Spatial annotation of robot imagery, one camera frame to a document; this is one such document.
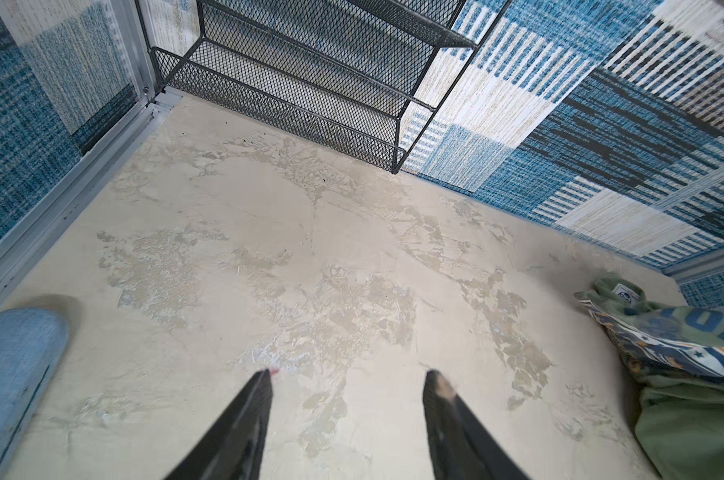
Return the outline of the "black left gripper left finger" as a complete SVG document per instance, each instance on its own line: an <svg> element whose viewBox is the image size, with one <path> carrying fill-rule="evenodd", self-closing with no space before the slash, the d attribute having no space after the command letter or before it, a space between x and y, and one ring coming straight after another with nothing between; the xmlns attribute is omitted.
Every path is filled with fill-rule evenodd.
<svg viewBox="0 0 724 480"><path fill-rule="evenodd" d="M273 400L272 373L256 372L169 479L260 478Z"/></svg>

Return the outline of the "green graphic t-shirt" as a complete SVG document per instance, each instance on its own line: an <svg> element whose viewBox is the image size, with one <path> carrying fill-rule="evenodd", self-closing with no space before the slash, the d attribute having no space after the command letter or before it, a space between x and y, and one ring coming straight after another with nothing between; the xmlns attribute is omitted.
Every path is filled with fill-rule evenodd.
<svg viewBox="0 0 724 480"><path fill-rule="evenodd" d="M640 385L634 434L664 479L724 479L724 312L651 301L617 275L575 293Z"/></svg>

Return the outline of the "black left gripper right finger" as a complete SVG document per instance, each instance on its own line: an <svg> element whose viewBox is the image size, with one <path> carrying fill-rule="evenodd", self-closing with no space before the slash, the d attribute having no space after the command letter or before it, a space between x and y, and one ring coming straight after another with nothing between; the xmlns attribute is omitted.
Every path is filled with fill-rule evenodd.
<svg viewBox="0 0 724 480"><path fill-rule="evenodd" d="M426 373L422 399L435 478L527 477L440 371Z"/></svg>

